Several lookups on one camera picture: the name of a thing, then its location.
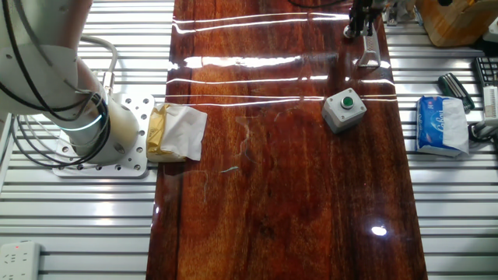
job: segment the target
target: wood grain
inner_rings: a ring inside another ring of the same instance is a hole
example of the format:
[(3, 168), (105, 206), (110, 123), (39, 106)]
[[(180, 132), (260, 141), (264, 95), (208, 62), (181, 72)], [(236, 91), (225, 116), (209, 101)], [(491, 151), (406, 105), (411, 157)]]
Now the wood grain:
[[(160, 165), (147, 279), (426, 279), (384, 28), (357, 68), (349, 7), (176, 1), (167, 102), (208, 124), (201, 161)], [(368, 111), (334, 135), (349, 87)]]

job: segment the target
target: tissue package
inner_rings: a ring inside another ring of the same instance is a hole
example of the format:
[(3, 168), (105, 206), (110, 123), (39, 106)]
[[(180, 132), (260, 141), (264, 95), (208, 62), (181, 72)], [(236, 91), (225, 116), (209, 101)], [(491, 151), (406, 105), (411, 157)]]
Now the tissue package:
[(176, 104), (154, 107), (147, 134), (147, 159), (154, 163), (200, 160), (207, 117), (206, 113)]
[(424, 96), (417, 103), (416, 151), (442, 156), (468, 154), (468, 130), (461, 100)]

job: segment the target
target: white cable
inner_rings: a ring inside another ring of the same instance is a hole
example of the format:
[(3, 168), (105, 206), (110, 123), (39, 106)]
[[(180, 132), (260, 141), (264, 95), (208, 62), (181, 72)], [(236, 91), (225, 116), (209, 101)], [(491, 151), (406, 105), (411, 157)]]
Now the white cable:
[(27, 116), (25, 115), (24, 116), (24, 121), (27, 123), (28, 125), (28, 129), (31, 131), (31, 134), (33, 135), (33, 137), (43, 146), (45, 147), (47, 150), (49, 150), (50, 152), (53, 152), (55, 155), (57, 156), (61, 156), (61, 157), (64, 157), (64, 158), (68, 158), (68, 159), (73, 159), (74, 156), (67, 156), (67, 155), (62, 155), (60, 153), (58, 153), (57, 151), (53, 150), (52, 148), (50, 148), (47, 144), (45, 144), (45, 142), (41, 141), (41, 139), (38, 138), (37, 134), (34, 132), (33, 128), (31, 127), (31, 124), (30, 122), (28, 121), (28, 118)]
[(35, 119), (34, 117), (31, 117), (31, 116), (27, 116), (28, 118), (30, 118), (32, 121), (35, 121), (41, 128), (43, 128), (43, 130), (45, 130), (49, 135), (51, 135), (52, 137), (56, 138), (57, 140), (60, 140), (60, 141), (63, 141), (64, 143), (68, 144), (68, 145), (71, 145), (71, 146), (75, 146), (75, 147), (87, 147), (88, 145), (91, 145), (93, 143), (96, 142), (96, 140), (99, 138), (99, 136), (102, 134), (102, 132), (105, 131), (105, 127), (107, 126), (107, 124), (109, 123), (109, 117), (107, 118), (106, 120), (106, 124), (102, 127), (102, 129), (100, 129), (99, 133), (97, 133), (95, 135), (95, 137), (90, 140), (89, 142), (87, 142), (86, 144), (83, 144), (83, 145), (76, 145), (76, 144), (72, 144), (71, 142), (63, 139), (63, 138), (60, 138), (58, 137), (57, 135), (53, 134), (51, 131), (49, 131), (43, 124), (41, 124), (37, 119)]
[(101, 46), (104, 46), (106, 49), (110, 50), (110, 52), (112, 52), (112, 59), (110, 60), (109, 69), (107, 71), (114, 72), (114, 70), (116, 69), (116, 64), (117, 64), (117, 49), (113, 44), (111, 44), (110, 42), (108, 42), (104, 39), (100, 39), (100, 38), (92, 37), (92, 36), (87, 36), (87, 35), (81, 36), (81, 40), (83, 42), (89, 42), (92, 44), (99, 44)]

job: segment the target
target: electrical socket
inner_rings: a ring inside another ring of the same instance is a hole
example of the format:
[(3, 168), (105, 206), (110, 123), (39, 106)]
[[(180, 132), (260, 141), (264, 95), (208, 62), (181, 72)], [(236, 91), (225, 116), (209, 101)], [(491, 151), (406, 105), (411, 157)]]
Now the electrical socket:
[(40, 245), (31, 241), (0, 247), (0, 280), (37, 280)]

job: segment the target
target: metal frame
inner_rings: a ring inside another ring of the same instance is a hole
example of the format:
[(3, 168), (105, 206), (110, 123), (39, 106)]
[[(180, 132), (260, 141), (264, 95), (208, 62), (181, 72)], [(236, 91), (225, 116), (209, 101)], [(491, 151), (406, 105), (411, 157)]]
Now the metal frame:
[(358, 61), (359, 67), (381, 66), (381, 49), (377, 39), (377, 31), (372, 27), (372, 36), (363, 36), (363, 55)]
[[(122, 93), (119, 95), (121, 105), (127, 107), (139, 123), (139, 135), (136, 143), (122, 159), (111, 165), (96, 165), (92, 163), (80, 164), (79, 166), (52, 169), (55, 175), (62, 178), (140, 178), (147, 175), (147, 131), (149, 130), (149, 117), (154, 108), (154, 99), (151, 95), (144, 94), (137, 97)], [(59, 138), (66, 142), (58, 141), (56, 151), (66, 156), (77, 154), (73, 147), (67, 144), (69, 137), (61, 131)], [(55, 156), (56, 159), (66, 161), (67, 158)]]
[[(173, 0), (93, 4), (84, 33), (117, 45), (114, 94), (148, 93), (164, 101), (173, 5)], [(471, 62), (483, 53), (435, 48), (415, 21), (387, 27), (386, 33), (429, 280), (496, 279), (493, 147), (472, 146), (470, 156), (457, 159), (417, 154), (413, 148), (415, 102), (439, 93), (440, 75), (453, 72), (462, 81), (477, 106), (468, 121), (482, 120)], [(105, 49), (88, 44), (79, 55), (97, 71), (105, 71), (110, 60)], [(12, 151), (0, 194), (0, 244), (19, 239), (42, 244), (40, 280), (146, 278), (156, 165), (149, 164), (149, 175), (141, 179), (61, 179), (26, 161), (15, 147)]]

